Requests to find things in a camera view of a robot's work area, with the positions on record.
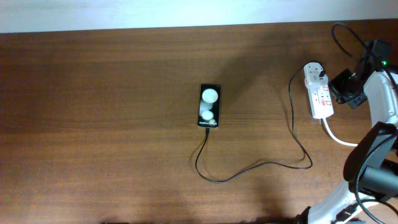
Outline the black flip smartphone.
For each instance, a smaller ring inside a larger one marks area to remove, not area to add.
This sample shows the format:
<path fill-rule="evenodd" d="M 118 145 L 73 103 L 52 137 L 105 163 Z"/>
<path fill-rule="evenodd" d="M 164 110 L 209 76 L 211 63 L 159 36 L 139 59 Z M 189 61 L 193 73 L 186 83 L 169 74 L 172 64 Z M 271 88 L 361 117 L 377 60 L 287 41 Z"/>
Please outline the black flip smartphone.
<path fill-rule="evenodd" d="M 201 84 L 197 125 L 201 128 L 218 128 L 220 120 L 221 86 Z"/>

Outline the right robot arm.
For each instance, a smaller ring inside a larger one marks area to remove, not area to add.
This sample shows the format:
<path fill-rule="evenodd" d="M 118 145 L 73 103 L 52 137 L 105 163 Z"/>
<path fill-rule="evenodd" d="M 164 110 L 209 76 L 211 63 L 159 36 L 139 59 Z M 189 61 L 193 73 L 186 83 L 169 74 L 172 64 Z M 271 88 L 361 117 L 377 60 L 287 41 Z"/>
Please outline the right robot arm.
<path fill-rule="evenodd" d="M 355 72 L 346 69 L 332 80 L 327 79 L 320 63 L 304 66 L 316 119 L 326 123 L 333 114 L 331 96 L 353 109 L 368 101 L 372 128 L 353 145 L 340 185 L 322 202 L 297 215 L 294 223 L 350 223 L 360 212 L 379 223 L 368 208 L 377 204 L 390 207 L 388 200 L 397 197 L 397 163 L 386 158 L 397 152 L 397 74 L 387 64 L 391 50 L 391 44 L 383 40 L 365 42 Z"/>

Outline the white charger adapter plug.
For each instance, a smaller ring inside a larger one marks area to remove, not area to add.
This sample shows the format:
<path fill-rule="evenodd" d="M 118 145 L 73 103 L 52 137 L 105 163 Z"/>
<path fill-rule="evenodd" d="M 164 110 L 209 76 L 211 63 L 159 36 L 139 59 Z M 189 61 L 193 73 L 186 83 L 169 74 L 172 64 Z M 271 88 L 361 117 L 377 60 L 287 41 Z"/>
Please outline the white charger adapter plug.
<path fill-rule="evenodd" d="M 323 65 L 318 62 L 307 63 L 304 68 L 305 86 L 308 89 L 318 88 L 328 84 L 328 76 Z"/>

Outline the white power strip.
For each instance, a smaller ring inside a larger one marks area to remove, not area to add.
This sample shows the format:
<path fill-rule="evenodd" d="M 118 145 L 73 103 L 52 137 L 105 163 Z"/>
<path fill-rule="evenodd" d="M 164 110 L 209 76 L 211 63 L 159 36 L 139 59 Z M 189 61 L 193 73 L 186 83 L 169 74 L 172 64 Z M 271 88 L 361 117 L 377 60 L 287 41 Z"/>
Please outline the white power strip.
<path fill-rule="evenodd" d="M 308 89 L 308 98 L 314 119 L 325 119 L 333 115 L 333 105 L 328 84 Z"/>

